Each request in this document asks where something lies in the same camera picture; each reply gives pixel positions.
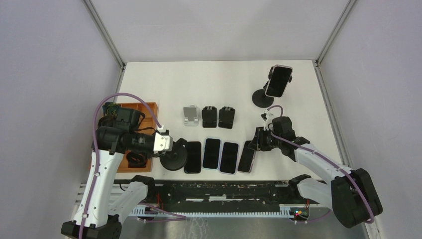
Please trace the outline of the black round base stand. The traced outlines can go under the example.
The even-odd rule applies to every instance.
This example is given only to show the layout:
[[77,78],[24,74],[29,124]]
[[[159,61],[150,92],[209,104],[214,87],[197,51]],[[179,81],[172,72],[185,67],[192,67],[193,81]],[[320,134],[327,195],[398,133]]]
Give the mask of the black round base stand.
[[183,168],[187,163],[187,150],[178,151],[176,158],[168,158],[165,153],[159,156],[161,165],[170,171],[177,171]]

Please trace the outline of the black phone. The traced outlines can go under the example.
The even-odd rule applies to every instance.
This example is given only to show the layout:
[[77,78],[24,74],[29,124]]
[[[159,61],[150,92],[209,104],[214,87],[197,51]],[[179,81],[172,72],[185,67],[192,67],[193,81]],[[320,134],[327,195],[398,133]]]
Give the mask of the black phone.
[[202,145],[199,141],[190,141],[186,145],[187,163],[184,166],[186,174],[199,174],[202,169]]

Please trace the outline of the pink case phone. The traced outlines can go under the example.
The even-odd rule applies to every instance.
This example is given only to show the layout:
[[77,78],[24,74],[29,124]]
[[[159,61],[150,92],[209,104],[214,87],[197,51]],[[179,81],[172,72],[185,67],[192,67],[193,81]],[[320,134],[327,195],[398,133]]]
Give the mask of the pink case phone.
[[250,140],[245,142],[240,156],[239,164],[237,166],[237,171],[242,173],[250,173],[252,170],[256,151],[249,147],[250,143]]

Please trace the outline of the light blue case phone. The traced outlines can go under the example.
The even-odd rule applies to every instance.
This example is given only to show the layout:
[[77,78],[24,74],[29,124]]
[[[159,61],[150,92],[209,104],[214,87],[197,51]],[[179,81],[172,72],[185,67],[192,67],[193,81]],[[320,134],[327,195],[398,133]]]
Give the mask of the light blue case phone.
[[221,140],[216,138],[207,138],[203,151],[202,167],[204,169],[217,170],[220,160]]

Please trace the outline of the white folding phone stand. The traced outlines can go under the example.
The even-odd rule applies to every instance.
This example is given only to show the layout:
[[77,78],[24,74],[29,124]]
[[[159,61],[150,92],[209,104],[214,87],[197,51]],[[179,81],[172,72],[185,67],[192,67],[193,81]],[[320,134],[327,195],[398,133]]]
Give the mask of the white folding phone stand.
[[199,108],[195,105],[183,107],[184,125],[198,126],[199,125]]

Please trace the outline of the lilac case phone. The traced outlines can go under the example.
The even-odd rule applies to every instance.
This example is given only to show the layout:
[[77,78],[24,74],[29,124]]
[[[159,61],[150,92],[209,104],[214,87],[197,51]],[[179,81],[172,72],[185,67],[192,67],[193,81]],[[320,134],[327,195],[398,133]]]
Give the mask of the lilac case phone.
[[235,174],[239,145],[233,142],[225,142],[221,153],[219,171],[225,174]]

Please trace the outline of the black folding phone stand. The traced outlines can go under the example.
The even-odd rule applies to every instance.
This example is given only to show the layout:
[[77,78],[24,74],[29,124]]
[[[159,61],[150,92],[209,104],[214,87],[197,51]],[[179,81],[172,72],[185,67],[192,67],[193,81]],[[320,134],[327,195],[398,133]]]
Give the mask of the black folding phone stand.
[[202,126],[203,128],[217,127],[217,108],[214,106],[206,106],[202,109]]

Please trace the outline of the clear case phone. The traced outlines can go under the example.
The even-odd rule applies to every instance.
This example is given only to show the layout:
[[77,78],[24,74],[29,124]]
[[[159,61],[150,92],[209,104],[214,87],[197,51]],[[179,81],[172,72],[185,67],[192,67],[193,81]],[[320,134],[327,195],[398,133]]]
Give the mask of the clear case phone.
[[293,68],[284,65],[274,65],[271,67],[268,82],[265,86],[265,95],[268,97],[280,98],[292,81]]

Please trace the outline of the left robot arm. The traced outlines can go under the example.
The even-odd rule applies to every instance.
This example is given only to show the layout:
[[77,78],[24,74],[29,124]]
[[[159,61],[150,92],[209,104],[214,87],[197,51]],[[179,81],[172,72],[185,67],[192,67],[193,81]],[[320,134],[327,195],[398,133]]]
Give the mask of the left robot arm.
[[144,113],[136,109],[119,108],[115,115],[100,119],[82,200],[73,219],[62,224],[61,234],[72,239],[117,239],[138,203],[150,203],[156,198],[154,179],[137,175],[115,202],[109,203],[116,173],[128,151],[144,159],[159,157],[163,167],[172,171],[186,165],[187,141],[174,141],[165,129],[141,133],[142,116]]

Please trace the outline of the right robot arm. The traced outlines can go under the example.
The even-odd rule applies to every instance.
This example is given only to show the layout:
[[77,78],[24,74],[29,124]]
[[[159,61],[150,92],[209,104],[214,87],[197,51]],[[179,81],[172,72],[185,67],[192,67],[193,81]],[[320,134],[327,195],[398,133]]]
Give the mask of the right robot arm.
[[352,169],[334,162],[309,140],[296,136],[289,117],[261,115],[265,124],[257,127],[248,148],[258,151],[279,149],[321,180],[303,174],[289,181],[288,198],[293,203],[304,199],[315,201],[331,210],[346,228],[360,223],[371,224],[383,211],[370,174],[363,168]]

